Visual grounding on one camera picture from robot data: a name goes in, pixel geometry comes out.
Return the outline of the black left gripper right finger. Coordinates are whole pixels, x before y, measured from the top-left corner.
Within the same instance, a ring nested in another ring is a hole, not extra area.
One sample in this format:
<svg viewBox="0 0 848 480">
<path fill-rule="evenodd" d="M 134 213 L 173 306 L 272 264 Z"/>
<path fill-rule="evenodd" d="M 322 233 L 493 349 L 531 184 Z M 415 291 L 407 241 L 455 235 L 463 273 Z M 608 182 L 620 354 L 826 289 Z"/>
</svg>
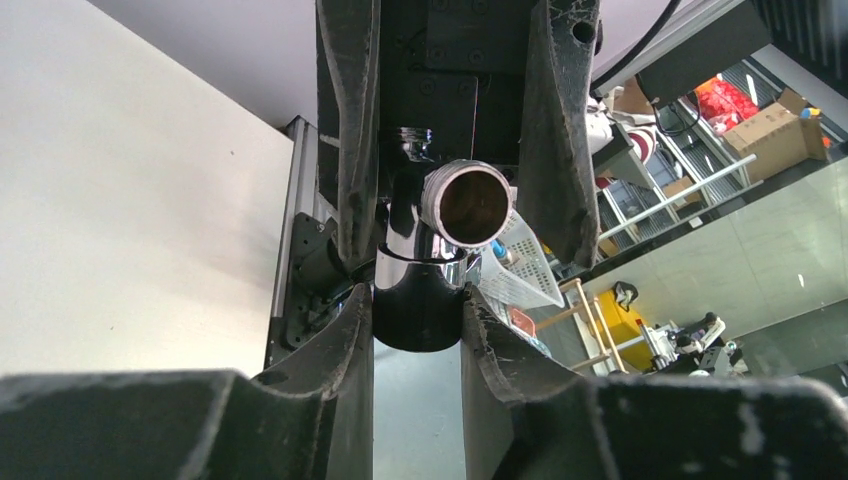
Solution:
<svg viewBox="0 0 848 480">
<path fill-rule="evenodd" d="M 847 408 L 807 379 L 584 376 L 464 294 L 470 479 L 843 479 Z"/>
</svg>

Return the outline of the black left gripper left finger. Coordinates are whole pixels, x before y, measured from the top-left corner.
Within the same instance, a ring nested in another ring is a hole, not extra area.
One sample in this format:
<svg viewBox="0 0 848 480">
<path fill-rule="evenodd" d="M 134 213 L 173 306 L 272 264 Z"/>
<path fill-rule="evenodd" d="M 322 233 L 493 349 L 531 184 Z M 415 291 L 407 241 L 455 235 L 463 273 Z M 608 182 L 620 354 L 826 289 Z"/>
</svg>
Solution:
<svg viewBox="0 0 848 480">
<path fill-rule="evenodd" d="M 368 479 L 372 296 L 254 378 L 233 370 L 1 382 L 5 479 Z"/>
</svg>

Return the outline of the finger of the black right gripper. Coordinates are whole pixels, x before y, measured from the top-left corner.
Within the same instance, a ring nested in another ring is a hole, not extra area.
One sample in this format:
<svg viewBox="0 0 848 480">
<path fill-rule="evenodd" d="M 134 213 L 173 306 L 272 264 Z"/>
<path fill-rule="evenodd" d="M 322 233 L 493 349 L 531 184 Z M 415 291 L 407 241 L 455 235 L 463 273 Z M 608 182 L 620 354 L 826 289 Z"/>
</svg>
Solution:
<svg viewBox="0 0 848 480">
<path fill-rule="evenodd" d="M 517 209 L 562 262 L 595 263 L 600 233 L 586 123 L 600 5 L 540 1 L 531 11 Z"/>
<path fill-rule="evenodd" d="M 347 267 L 370 257 L 378 194 L 379 1 L 318 1 L 318 31 L 338 109 L 338 255 Z"/>
</svg>

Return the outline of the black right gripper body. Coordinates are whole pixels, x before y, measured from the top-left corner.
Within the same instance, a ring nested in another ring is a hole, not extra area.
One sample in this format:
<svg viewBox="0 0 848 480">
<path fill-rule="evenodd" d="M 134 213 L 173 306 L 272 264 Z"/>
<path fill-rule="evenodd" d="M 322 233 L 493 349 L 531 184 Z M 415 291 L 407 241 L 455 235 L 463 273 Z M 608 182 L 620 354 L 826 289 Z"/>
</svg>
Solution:
<svg viewBox="0 0 848 480">
<path fill-rule="evenodd" d="M 480 160 L 517 185 L 532 1 L 381 2 L 382 149 L 427 129 L 438 163 Z"/>
</svg>

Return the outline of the chrome water faucet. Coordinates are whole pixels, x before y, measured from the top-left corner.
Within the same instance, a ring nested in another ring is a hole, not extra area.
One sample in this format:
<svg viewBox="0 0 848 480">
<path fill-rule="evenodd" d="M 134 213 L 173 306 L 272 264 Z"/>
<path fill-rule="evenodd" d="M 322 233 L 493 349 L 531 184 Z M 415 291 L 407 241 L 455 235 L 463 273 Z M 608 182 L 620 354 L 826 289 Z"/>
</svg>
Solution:
<svg viewBox="0 0 848 480">
<path fill-rule="evenodd" d="M 427 128 L 384 133 L 381 164 L 390 195 L 386 236 L 374 279 L 373 332 L 407 352 L 437 352 L 459 342 L 473 250 L 503 232 L 512 210 L 510 185 L 477 160 L 439 162 Z"/>
</svg>

